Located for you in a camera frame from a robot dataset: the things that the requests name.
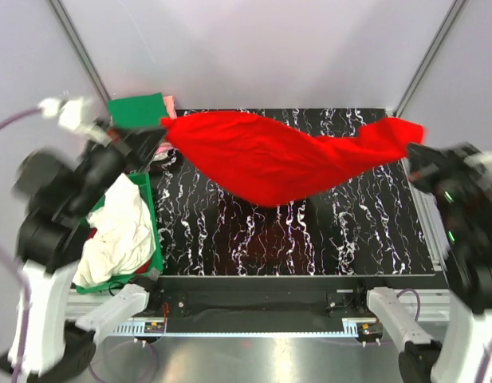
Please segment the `red t-shirt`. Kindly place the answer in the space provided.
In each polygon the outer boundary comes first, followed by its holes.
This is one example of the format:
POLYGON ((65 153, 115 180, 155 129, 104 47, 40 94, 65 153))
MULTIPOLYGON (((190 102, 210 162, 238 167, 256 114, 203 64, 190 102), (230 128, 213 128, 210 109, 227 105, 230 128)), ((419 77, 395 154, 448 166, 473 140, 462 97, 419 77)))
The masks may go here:
POLYGON ((212 111, 163 118, 166 139, 207 178, 241 199, 276 207, 396 162, 421 144, 419 124, 385 117, 357 136, 310 136, 254 113, 212 111))

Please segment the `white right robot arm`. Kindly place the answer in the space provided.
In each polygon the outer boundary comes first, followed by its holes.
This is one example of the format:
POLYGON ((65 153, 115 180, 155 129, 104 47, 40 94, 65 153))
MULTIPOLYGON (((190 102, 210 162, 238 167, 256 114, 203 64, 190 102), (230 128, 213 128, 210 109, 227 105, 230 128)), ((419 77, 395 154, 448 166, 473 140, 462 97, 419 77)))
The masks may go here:
POLYGON ((406 311, 394 290, 363 289, 353 309, 374 314, 399 350, 405 382, 492 380, 492 152, 470 144, 438 150, 407 148, 409 181, 435 197, 449 250, 444 271, 450 294, 446 336, 438 342, 406 311))

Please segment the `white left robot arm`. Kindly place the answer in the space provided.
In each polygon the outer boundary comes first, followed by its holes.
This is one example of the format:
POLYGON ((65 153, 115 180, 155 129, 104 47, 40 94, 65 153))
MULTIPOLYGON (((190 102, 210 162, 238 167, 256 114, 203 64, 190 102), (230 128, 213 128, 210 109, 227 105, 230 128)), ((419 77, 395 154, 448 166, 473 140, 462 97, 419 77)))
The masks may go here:
POLYGON ((12 381, 66 382, 91 364, 97 347, 121 323, 157 314, 163 305, 159 283, 136 275, 107 302, 76 321, 66 318, 73 276, 89 237, 85 217, 129 168, 144 169, 165 137, 159 125, 127 130, 107 120, 87 121, 85 98, 46 98, 0 122, 0 128, 40 114, 91 140, 76 167, 49 150, 30 154, 15 190, 28 200, 16 252, 0 247, 0 262, 21 287, 18 321, 0 371, 12 381))

